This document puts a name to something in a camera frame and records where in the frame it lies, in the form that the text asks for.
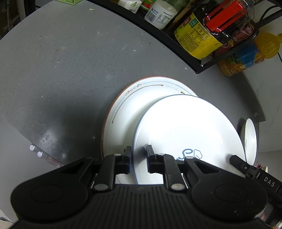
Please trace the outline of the large plate brown rim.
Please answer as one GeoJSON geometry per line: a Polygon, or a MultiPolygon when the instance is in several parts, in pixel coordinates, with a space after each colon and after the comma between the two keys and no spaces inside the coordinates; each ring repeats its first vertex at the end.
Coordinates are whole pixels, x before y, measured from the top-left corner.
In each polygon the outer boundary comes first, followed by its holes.
{"type": "MultiPolygon", "coordinates": [[[[183,83],[162,76],[145,77],[124,89],[115,99],[105,118],[101,147],[104,157],[114,153],[121,153],[127,146],[134,150],[135,132],[143,115],[159,100],[176,95],[185,94],[198,97],[193,90],[183,83]]],[[[145,140],[145,144],[152,144],[155,151],[160,149],[164,143],[169,143],[175,137],[169,137],[172,131],[165,129],[160,131],[154,129],[152,140],[145,140]]],[[[116,180],[120,184],[163,184],[163,176],[158,173],[150,174],[147,171],[146,157],[137,156],[137,166],[141,163],[140,175],[141,180],[137,180],[134,168],[128,175],[120,174],[116,180]]]]}

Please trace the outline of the white jar barcode label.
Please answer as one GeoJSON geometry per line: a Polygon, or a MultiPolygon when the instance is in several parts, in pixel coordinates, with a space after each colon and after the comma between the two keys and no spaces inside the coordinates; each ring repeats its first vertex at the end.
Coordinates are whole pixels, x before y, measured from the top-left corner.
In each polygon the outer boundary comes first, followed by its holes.
{"type": "Polygon", "coordinates": [[[177,10],[166,1],[155,1],[144,19],[161,30],[176,14],[177,10]]]}

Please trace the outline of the orange juice bottle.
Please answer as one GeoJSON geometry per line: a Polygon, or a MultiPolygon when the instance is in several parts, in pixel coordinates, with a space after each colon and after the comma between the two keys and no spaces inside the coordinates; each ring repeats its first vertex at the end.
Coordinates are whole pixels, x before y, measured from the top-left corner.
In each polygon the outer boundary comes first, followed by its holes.
{"type": "Polygon", "coordinates": [[[221,72],[230,77],[278,54],[281,34],[261,32],[245,47],[217,63],[221,72]]]}

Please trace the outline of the white bakery print plate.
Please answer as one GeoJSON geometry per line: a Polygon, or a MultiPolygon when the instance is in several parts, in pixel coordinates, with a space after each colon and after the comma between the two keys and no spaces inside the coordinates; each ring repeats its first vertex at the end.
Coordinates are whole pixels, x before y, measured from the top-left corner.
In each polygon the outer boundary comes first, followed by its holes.
{"type": "Polygon", "coordinates": [[[257,154],[257,136],[254,123],[250,118],[242,126],[240,139],[245,151],[246,162],[253,165],[257,154]]]}

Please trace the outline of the white plate blue rim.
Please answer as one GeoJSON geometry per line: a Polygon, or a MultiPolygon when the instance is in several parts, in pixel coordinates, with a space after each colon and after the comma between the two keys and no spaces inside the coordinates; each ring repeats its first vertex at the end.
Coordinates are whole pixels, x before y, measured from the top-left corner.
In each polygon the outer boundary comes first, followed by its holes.
{"type": "Polygon", "coordinates": [[[238,176],[229,159],[245,159],[238,133],[214,105],[191,95],[160,99],[141,117],[133,137],[133,171],[139,185],[162,184],[162,175],[148,172],[146,146],[176,160],[194,157],[238,176]]]}

